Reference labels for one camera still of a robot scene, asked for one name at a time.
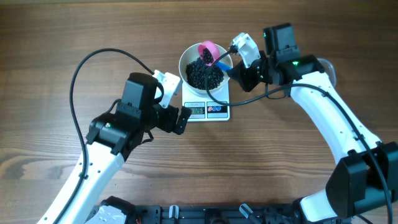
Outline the pink scoop blue handle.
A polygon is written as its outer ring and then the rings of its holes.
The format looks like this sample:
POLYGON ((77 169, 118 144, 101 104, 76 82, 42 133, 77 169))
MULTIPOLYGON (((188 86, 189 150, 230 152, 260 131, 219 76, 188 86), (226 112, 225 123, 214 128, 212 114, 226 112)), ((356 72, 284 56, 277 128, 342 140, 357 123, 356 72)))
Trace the pink scoop blue handle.
POLYGON ((211 52, 211 54, 212 54, 212 56, 214 58, 214 61, 213 61, 212 64, 208 64, 208 65, 205 64, 205 65, 210 67, 213 64, 215 64, 217 67, 219 67, 224 72, 227 72, 228 70, 231 70, 231 67, 229 65, 227 65, 225 63, 222 63, 221 61, 215 63, 215 61, 220 57, 220 51, 219 51, 219 48, 218 48, 218 46, 216 44, 214 44, 212 41, 209 41, 209 40, 206 40, 206 41, 200 43, 198 48, 197 48, 200 58, 201 58, 201 54, 202 54, 203 49, 208 49, 211 52))

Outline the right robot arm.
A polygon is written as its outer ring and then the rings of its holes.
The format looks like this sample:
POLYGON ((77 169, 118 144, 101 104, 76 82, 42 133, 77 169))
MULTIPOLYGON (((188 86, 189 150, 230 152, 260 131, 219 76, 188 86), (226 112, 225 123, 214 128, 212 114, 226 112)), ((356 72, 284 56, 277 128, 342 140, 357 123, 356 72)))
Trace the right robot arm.
POLYGON ((238 34, 230 51, 241 56, 228 72, 244 91, 274 85, 308 114, 328 144, 336 167, 323 190, 301 198, 304 222, 359 217, 375 208, 392 210, 397 201, 397 144, 370 132, 335 91, 319 59, 301 55, 291 24, 263 31, 265 50, 238 34))

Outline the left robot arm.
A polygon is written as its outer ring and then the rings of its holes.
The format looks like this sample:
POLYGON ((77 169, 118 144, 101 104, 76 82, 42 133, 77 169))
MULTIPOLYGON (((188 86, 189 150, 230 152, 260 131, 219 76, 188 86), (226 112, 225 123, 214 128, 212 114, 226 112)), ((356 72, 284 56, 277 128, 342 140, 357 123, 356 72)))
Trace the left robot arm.
POLYGON ((131 73, 122 97, 91 122, 76 166, 39 222, 85 223, 130 153, 145 143, 145 134, 153 128, 183 134, 190 109, 170 105, 180 83, 171 73, 131 73))

